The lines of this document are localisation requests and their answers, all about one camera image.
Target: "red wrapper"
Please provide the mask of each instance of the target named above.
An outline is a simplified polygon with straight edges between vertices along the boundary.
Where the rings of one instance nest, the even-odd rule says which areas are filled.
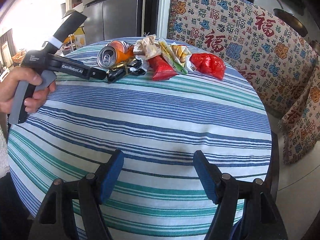
[[[222,80],[226,65],[223,60],[216,55],[209,53],[195,53],[192,54],[190,61],[197,71],[214,76],[217,79]]]
[[[165,62],[160,56],[155,56],[148,59],[150,67],[155,70],[152,77],[153,81],[169,80],[170,78],[177,75],[174,69]]]

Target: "striped tablecloth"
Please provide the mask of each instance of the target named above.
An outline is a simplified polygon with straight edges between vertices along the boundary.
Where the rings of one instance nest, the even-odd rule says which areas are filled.
[[[68,57],[97,66],[106,43]],[[196,150],[235,178],[265,178],[271,155],[267,114],[236,70],[227,65],[222,81],[198,72],[163,82],[153,82],[152,75],[108,84],[60,73],[46,104],[11,127],[11,175],[33,216],[54,179],[72,181],[95,172],[115,149],[125,153],[124,167],[101,206],[114,240],[204,238],[216,206],[192,165]],[[85,239],[78,201],[74,210]],[[239,201],[235,221],[242,210]]]

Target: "patterned cloth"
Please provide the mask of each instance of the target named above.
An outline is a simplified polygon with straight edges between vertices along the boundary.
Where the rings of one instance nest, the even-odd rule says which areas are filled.
[[[68,57],[97,66],[106,43]],[[11,127],[11,173],[32,215],[55,178],[72,181],[95,172],[115,149],[124,152],[124,167],[101,206],[115,240],[204,238],[216,206],[192,165],[196,150],[238,179],[265,178],[271,155],[268,118],[236,70],[227,65],[222,81],[197,72],[164,82],[152,81],[152,75],[108,84],[60,73],[46,104]],[[85,239],[78,201],[74,210]],[[235,221],[242,210],[239,201]]]
[[[172,0],[168,38],[223,58],[253,86],[268,111],[283,117],[286,163],[317,142],[319,58],[282,20],[246,0]]]

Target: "beige food wrapper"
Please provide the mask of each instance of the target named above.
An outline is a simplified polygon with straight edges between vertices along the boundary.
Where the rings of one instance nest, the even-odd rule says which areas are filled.
[[[155,45],[156,35],[149,35],[141,40],[138,40],[134,47],[134,55],[144,56],[144,59],[150,59],[161,54],[161,49]]]
[[[190,62],[190,57],[192,56],[190,50],[187,46],[177,45],[175,42],[170,45],[170,49],[176,57],[175,60],[180,62],[180,64],[187,70],[193,72],[194,66]]]

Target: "metal screw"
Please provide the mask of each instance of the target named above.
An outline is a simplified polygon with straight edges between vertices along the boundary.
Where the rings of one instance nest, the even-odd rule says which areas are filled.
[[[55,179],[55,180],[53,181],[53,184],[54,184],[54,185],[60,185],[61,182],[62,182],[61,179]]]
[[[88,173],[85,177],[87,179],[93,179],[95,177],[95,174],[94,173]]]
[[[256,178],[254,181],[259,185],[263,184],[263,180],[262,179]]]
[[[223,179],[230,179],[231,178],[231,175],[229,173],[223,173],[222,174],[222,178]]]

